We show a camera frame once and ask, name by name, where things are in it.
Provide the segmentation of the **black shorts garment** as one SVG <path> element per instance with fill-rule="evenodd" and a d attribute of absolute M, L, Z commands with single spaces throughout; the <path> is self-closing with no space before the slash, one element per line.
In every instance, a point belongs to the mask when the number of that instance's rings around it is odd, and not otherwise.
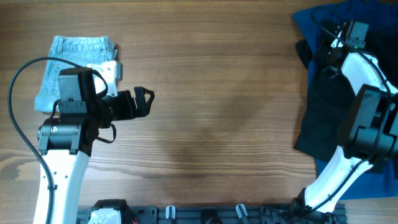
<path fill-rule="evenodd" d="M 331 41 L 329 33 L 317 29 L 314 42 L 305 38 L 295 44 L 300 59 L 309 71 L 310 83 L 307 109 L 294 148 L 314 157 L 319 169 L 331 159 L 337 147 L 338 127 L 355 99 L 348 80 L 326 65 Z M 379 59 L 381 70 L 396 85 L 397 26 L 370 30 L 365 41 L 365 49 Z"/>

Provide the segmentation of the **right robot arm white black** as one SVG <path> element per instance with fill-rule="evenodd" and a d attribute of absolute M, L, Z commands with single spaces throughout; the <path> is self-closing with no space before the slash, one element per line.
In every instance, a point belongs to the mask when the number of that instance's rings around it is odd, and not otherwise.
<path fill-rule="evenodd" d="M 350 50 L 341 72 L 356 98 L 339 127 L 332 158 L 303 191 L 306 215 L 331 213 L 359 176 L 378 162 L 397 159 L 397 89 L 377 59 L 362 51 L 367 31 L 367 24 L 347 21 L 331 44 L 333 50 Z"/>

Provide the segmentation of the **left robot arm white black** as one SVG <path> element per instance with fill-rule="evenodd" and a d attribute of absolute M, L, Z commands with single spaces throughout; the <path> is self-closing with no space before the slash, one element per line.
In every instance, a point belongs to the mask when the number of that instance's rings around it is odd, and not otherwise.
<path fill-rule="evenodd" d="M 99 130 L 114 129 L 113 121 L 145 117 L 155 98 L 144 87 L 109 96 L 96 92 L 92 68 L 60 71 L 59 116 L 44 121 L 38 130 L 39 152 L 45 162 L 40 170 L 34 223 L 75 223 L 82 180 Z"/>

